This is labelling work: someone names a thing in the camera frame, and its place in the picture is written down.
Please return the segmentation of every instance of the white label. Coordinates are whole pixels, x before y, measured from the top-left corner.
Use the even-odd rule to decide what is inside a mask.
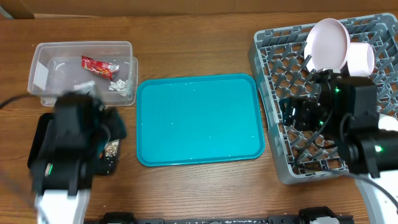
[[[47,83],[47,75],[49,75],[49,69],[46,68],[42,63],[37,62],[33,84],[37,85],[44,91],[45,84]]]

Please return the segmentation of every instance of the white plate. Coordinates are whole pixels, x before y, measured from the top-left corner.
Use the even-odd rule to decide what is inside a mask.
[[[318,22],[307,37],[304,58],[311,55],[307,64],[309,71],[322,68],[341,70],[347,61],[349,34],[346,27],[336,19]]]

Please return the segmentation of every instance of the red snack package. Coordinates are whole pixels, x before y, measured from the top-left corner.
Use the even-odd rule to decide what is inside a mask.
[[[99,62],[86,56],[81,56],[81,66],[108,80],[112,80],[114,73],[119,70],[119,65],[114,65],[108,62]]]

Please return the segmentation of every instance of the plastic tray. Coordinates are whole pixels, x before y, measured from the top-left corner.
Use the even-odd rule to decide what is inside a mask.
[[[264,148],[249,75],[148,80],[137,90],[137,157],[146,166],[255,159]]]
[[[375,51],[376,64],[370,76],[377,85],[378,110],[390,116],[398,114],[398,48],[394,37],[398,31],[397,19],[392,14],[378,14],[339,20],[347,28],[352,42],[368,42]],[[278,101],[289,96],[314,96],[318,85],[310,81],[314,71],[306,65],[310,56],[303,57],[306,39],[315,24],[260,30],[248,56],[252,74],[266,110],[268,139],[278,178],[285,184],[334,177],[325,171],[306,172],[293,166],[298,155],[296,147],[303,146],[311,132],[300,132],[282,125]],[[317,144],[331,144],[320,136]],[[339,169],[342,174],[348,167],[342,161],[337,148],[319,150],[313,144],[298,158],[304,167]]]
[[[119,65],[114,82],[127,82],[124,91],[109,90],[110,81],[81,66],[81,56]],[[107,106],[129,106],[135,102],[138,61],[127,41],[86,41],[42,43],[30,66],[28,92],[42,97],[44,106],[53,106],[56,96],[75,85],[94,81]]]

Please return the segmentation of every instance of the plastic crate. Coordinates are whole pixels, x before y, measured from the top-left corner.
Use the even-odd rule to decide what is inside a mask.
[[[367,42],[375,51],[374,73],[370,76],[377,85],[378,110],[380,113],[398,115],[398,48],[394,37],[398,32],[397,19],[392,14],[378,14],[339,20],[347,28],[352,42]],[[282,124],[279,99],[289,96],[315,96],[318,84],[310,81],[314,70],[306,64],[310,56],[303,57],[306,39],[315,24],[260,30],[248,56],[253,77],[260,91],[267,116],[268,140],[279,180],[284,184],[296,184],[312,180],[336,177],[325,171],[307,172],[293,166],[298,152],[312,132],[300,132]],[[317,144],[332,144],[320,136]],[[341,174],[348,167],[341,160],[337,148],[318,149],[312,144],[300,158],[299,164],[310,169],[338,169]]]

